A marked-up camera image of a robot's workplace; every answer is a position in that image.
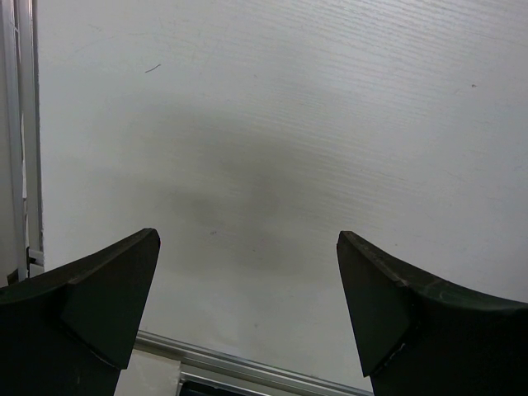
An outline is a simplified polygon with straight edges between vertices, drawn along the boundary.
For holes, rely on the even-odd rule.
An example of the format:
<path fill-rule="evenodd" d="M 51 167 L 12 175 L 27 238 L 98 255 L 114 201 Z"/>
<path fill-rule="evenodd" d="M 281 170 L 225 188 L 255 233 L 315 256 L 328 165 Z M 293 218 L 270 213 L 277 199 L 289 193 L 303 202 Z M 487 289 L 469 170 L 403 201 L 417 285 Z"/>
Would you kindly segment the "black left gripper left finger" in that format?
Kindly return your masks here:
<path fill-rule="evenodd" d="M 1 289 L 3 395 L 112 395 L 160 251 L 156 229 Z"/>

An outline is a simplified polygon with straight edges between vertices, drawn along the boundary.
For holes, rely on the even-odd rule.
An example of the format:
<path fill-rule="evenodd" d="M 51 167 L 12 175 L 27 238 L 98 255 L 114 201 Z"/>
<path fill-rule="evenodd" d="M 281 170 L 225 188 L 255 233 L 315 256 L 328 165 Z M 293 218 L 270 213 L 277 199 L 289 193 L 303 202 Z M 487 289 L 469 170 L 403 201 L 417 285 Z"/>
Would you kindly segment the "front aluminium frame rail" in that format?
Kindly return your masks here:
<path fill-rule="evenodd" d="M 190 384 L 209 393 L 232 395 L 371 395 L 367 390 L 338 384 L 286 369 L 140 331 L 134 348 L 180 364 L 177 393 Z"/>

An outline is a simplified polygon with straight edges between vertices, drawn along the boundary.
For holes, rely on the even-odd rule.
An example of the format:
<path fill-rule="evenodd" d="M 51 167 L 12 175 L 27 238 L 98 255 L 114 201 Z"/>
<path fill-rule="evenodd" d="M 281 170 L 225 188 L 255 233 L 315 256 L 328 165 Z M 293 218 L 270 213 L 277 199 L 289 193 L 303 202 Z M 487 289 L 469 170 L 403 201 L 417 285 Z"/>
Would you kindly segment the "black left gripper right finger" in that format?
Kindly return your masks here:
<path fill-rule="evenodd" d="M 526 304 L 444 280 L 351 231 L 337 260 L 375 394 L 526 394 Z"/>

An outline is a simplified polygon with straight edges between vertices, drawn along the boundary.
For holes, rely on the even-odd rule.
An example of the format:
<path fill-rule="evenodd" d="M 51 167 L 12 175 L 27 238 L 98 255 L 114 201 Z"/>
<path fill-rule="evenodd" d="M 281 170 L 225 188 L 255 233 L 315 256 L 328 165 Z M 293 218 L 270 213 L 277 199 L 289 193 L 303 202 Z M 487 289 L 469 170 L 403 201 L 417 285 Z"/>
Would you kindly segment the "aluminium frame rail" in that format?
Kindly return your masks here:
<path fill-rule="evenodd" d="M 43 273 L 37 15 L 1 3 L 1 285 Z"/>
<path fill-rule="evenodd" d="M 190 384 L 209 393 L 232 395 L 371 395 L 367 390 L 338 384 L 286 369 L 140 331 L 134 348 L 180 364 L 177 393 Z"/>

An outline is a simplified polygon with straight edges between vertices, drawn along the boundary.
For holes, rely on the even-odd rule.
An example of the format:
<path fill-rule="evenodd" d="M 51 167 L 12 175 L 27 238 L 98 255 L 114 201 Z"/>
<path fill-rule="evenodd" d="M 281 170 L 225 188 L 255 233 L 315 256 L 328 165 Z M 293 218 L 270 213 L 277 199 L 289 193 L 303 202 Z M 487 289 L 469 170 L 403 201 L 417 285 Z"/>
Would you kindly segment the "left aluminium frame rail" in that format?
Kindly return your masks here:
<path fill-rule="evenodd" d="M 43 273 L 37 15 L 1 3 L 1 285 Z"/>

